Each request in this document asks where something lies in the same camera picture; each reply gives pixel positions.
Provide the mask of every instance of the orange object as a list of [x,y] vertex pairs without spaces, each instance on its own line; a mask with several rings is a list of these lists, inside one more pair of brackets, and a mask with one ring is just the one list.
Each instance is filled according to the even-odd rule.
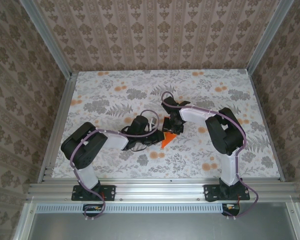
[[164,134],[164,140],[161,143],[162,149],[165,148],[165,146],[167,146],[168,143],[170,143],[177,136],[177,134],[171,132],[164,132],[163,134]]

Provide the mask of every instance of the floral tablecloth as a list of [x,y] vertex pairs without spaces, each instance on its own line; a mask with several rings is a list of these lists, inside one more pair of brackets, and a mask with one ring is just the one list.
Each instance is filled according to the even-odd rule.
[[[106,130],[121,130],[144,109],[167,116],[161,93],[170,91],[182,102],[220,110],[230,108],[247,136],[239,155],[243,177],[279,177],[256,97],[245,69],[137,70],[80,72],[62,136],[63,142],[84,122]],[[93,161],[99,178],[214,178],[221,174],[220,155],[207,127],[187,122],[184,133],[164,149],[161,144],[144,151],[102,148]],[[59,150],[54,178],[74,178]]]

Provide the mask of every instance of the vented panel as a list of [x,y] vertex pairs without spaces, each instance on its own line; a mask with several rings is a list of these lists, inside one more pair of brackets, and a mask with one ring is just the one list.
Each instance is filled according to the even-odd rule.
[[[82,213],[83,204],[53,204],[41,203],[37,205],[36,213]],[[108,203],[105,213],[222,213],[221,203]]]

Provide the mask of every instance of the gray leaf pattern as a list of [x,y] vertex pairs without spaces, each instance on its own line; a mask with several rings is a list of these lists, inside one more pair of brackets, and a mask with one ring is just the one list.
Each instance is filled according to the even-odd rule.
[[[179,103],[189,101],[215,111],[230,108],[247,134],[247,147],[239,155],[240,174],[245,177],[278,177],[258,104],[251,94],[250,79],[244,71],[80,72],[62,141],[84,122],[91,122],[100,129],[121,130],[145,109],[159,114],[161,129],[163,117],[168,116],[161,106],[161,93],[171,91]],[[240,84],[234,86],[234,79]],[[153,117],[150,112],[143,115],[148,119]],[[25,152],[22,147],[16,150]],[[99,178],[218,178],[221,174],[221,158],[212,145],[204,121],[202,124],[187,122],[184,133],[164,149],[160,143],[140,152],[102,148],[92,165]],[[57,155],[53,177],[74,177],[69,161],[61,151]]]

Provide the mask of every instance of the cable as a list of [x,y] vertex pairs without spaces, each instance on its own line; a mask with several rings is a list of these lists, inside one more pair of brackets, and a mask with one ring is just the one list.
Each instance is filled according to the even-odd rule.
[[87,141],[92,135],[96,134],[96,133],[111,133],[111,134],[118,134],[118,135],[121,135],[121,136],[124,136],[124,137],[133,137],[133,138],[143,138],[143,137],[147,137],[151,134],[153,134],[159,127],[159,122],[160,122],[160,118],[159,118],[159,115],[153,111],[153,110],[150,110],[150,109],[146,109],[146,110],[143,110],[141,112],[140,115],[142,115],[144,112],[152,112],[156,115],[157,117],[157,125],[155,126],[155,128],[151,131],[151,132],[148,132],[147,134],[143,134],[143,135],[129,135],[129,134],[125,134],[125,133],[121,133],[121,132],[118,132],[118,131],[112,131],[112,130],[103,130],[103,129],[95,129],[93,130],[92,132],[90,132],[89,134],[87,134],[82,140],[81,142],[75,147],[74,151],[72,152],[71,154],[71,157],[70,157],[70,166],[72,167],[73,169],[73,172],[74,172],[74,175],[76,176],[76,178],[78,179],[78,182],[80,183],[80,185],[88,192],[96,195],[99,199],[101,199],[102,201],[102,209],[101,211],[99,212],[99,214],[95,217],[89,217],[87,216],[87,209],[88,208],[93,208],[93,206],[90,206],[90,207],[87,207],[85,210],[84,210],[84,216],[85,216],[85,219],[95,219],[95,218],[98,218],[99,216],[101,216],[101,214],[105,211],[106,209],[106,201],[104,200],[104,198],[99,194],[97,193],[96,191],[93,191],[91,189],[89,189],[81,180],[80,176],[78,175],[77,173],[77,168],[76,166],[74,165],[74,158],[75,158],[75,155],[77,153],[77,151],[79,150],[79,148],[84,144],[85,141]]
[[239,217],[242,217],[244,215],[246,215],[248,212],[251,211],[251,209],[256,205],[256,203],[258,202],[259,200],[259,195],[258,193],[253,189],[251,188],[250,186],[248,186],[247,184],[245,184],[240,176],[239,176],[239,153],[246,147],[247,145],[247,138],[246,138],[246,134],[244,132],[244,130],[235,122],[233,121],[230,117],[218,112],[218,111],[212,111],[212,110],[208,110],[208,109],[205,109],[205,108],[202,108],[202,107],[198,107],[198,106],[173,106],[173,105],[170,105],[168,103],[166,103],[164,101],[164,96],[165,94],[170,94],[172,98],[174,98],[174,95],[169,92],[169,91],[165,91],[162,95],[161,95],[161,101],[164,105],[170,107],[170,108],[174,108],[174,109],[197,109],[197,110],[200,110],[200,111],[203,111],[203,112],[206,112],[206,113],[209,113],[209,114],[215,114],[215,115],[219,115],[221,116],[222,118],[224,119],[227,119],[229,122],[231,122],[239,131],[240,133],[242,134],[243,136],[243,145],[235,152],[235,175],[236,177],[238,178],[238,180],[240,181],[240,183],[245,186],[246,188],[248,188],[249,190],[251,190],[254,194],[255,194],[255,200],[253,202],[253,204],[248,208],[248,210],[246,210],[245,212],[237,215],[237,216],[233,216],[231,213],[227,212],[227,211],[223,211],[224,213],[228,214],[230,217],[233,217],[234,219],[235,218],[239,218]]

